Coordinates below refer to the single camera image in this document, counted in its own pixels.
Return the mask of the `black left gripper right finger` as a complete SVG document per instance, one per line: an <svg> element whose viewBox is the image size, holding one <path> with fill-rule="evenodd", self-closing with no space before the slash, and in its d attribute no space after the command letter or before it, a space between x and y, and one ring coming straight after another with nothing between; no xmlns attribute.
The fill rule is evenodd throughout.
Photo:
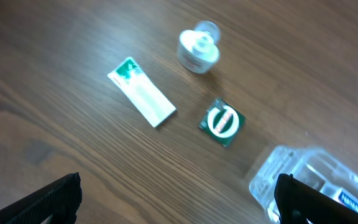
<svg viewBox="0 0 358 224"><path fill-rule="evenodd" d="M274 198L281 224L358 224L358 213L312 189L293 175L280 174Z"/></svg>

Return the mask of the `white green medicine box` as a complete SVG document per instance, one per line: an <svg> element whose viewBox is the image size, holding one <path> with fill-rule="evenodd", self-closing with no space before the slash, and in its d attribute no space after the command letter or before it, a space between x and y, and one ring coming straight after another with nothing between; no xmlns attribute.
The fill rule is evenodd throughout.
<svg viewBox="0 0 358 224"><path fill-rule="evenodd" d="M107 76L153 128L176 112L176 107L152 83L132 57L127 57Z"/></svg>

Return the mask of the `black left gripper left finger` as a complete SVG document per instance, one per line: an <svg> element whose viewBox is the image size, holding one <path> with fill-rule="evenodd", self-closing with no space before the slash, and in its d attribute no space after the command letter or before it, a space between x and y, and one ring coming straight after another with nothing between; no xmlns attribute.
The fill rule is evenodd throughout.
<svg viewBox="0 0 358 224"><path fill-rule="evenodd" d="M81 179L75 172L0 209L0 223L74 224L81 203Z"/></svg>

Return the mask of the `small white plastic bottle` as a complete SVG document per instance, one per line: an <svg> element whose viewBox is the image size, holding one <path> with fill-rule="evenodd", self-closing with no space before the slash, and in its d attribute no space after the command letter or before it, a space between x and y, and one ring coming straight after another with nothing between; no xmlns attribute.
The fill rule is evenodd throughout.
<svg viewBox="0 0 358 224"><path fill-rule="evenodd" d="M193 30L182 31L177 47L180 63L193 73L208 72L219 61L220 38L219 27L211 21L199 21Z"/></svg>

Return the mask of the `clear plastic container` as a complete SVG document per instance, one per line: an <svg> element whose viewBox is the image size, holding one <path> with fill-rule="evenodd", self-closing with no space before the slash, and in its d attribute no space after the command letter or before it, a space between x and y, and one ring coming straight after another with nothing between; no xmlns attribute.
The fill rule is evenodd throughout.
<svg viewBox="0 0 358 224"><path fill-rule="evenodd" d="M332 198L342 187L358 198L358 175L321 147L276 146L264 160L249 184L270 223L279 222L273 191L280 174L294 178Z"/></svg>

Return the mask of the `white Hansaplast plaster box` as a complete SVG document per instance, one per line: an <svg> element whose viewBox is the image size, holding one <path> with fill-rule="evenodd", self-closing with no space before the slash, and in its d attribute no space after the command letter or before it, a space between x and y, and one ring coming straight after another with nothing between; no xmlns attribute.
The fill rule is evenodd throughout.
<svg viewBox="0 0 358 224"><path fill-rule="evenodd" d="M358 198L344 188L338 188L333 194L332 199L358 213Z"/></svg>

